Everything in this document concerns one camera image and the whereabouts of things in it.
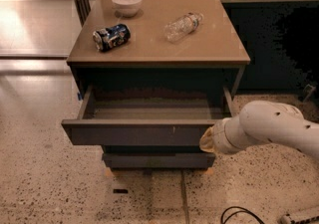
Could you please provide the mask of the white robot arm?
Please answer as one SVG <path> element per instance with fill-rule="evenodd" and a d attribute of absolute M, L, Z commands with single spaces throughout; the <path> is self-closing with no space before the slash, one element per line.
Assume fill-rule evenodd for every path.
<path fill-rule="evenodd" d="M 218 120 L 199 141 L 205 152 L 235 154 L 250 146 L 275 143 L 319 159 L 319 124 L 288 104 L 253 101 L 238 115 Z"/>

